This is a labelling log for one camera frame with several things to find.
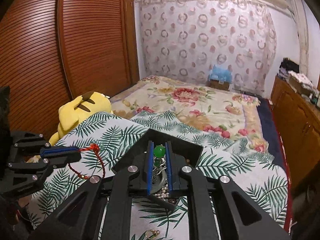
bed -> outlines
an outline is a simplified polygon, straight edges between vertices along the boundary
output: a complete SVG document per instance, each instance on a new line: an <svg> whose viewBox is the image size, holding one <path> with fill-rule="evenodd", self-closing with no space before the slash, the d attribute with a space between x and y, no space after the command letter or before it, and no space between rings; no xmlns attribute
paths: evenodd
<svg viewBox="0 0 320 240"><path fill-rule="evenodd" d="M199 144L204 150L197 169L214 178L229 175L281 227L289 230L290 183L285 163L273 163L282 159L281 145L279 140L271 140L270 144L264 138L266 123L269 132L274 128L272 119L266 117L260 122L266 116L263 111L271 113L268 104L249 95L158 76L139 81L110 101L114 114L92 115L57 144L83 148L97 143L106 176L113 175L111 167L149 128ZM81 161L72 166L82 174L102 176L102 167L91 151L85 151ZM28 213L33 226L39 225L83 182L68 167L55 169L44 189L32 195ZM143 239L149 229L161 231L157 239L187 239L187 210L184 198L172 213L148 199L134 199L130 239Z"/></svg>

gold ring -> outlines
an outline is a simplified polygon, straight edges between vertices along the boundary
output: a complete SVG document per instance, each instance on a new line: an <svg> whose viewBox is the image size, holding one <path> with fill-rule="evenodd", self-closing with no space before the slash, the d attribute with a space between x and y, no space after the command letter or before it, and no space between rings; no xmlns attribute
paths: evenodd
<svg viewBox="0 0 320 240"><path fill-rule="evenodd" d="M153 233L153 235L151 235L151 236L147 236L147 233L148 232L151 232L151 233ZM156 230L154 230L154 229L149 229L149 230L147 230L145 233L144 233L144 236L147 238L147 239L155 239L157 236L158 236L158 234L157 234L157 231Z"/></svg>

green gemstone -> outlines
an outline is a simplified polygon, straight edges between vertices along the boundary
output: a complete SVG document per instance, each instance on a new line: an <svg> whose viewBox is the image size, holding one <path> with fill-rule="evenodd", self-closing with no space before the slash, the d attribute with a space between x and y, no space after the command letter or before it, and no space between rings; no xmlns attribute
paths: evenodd
<svg viewBox="0 0 320 240"><path fill-rule="evenodd" d="M162 158L165 155L165 148L162 145L158 145L153 150L153 155L156 158Z"/></svg>
<svg viewBox="0 0 320 240"><path fill-rule="evenodd" d="M160 167L160 164L161 164L161 159L155 159L154 161L153 161L153 165L154 166L156 166L156 167Z"/></svg>

blue plush toy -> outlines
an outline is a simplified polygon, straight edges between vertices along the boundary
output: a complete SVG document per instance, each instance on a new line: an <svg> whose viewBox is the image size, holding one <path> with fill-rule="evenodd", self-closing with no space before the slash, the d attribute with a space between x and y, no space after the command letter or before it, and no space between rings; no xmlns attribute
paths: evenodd
<svg viewBox="0 0 320 240"><path fill-rule="evenodd" d="M221 82L231 83L232 75L229 70L214 65L210 75L208 76L208 80L219 80Z"/></svg>

wooden dresser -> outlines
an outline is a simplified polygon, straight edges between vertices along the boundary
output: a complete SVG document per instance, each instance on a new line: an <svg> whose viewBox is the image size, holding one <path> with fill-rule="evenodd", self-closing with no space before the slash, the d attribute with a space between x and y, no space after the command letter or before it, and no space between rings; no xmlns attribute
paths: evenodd
<svg viewBox="0 0 320 240"><path fill-rule="evenodd" d="M278 77L271 100L296 195L320 179L320 111Z"/></svg>

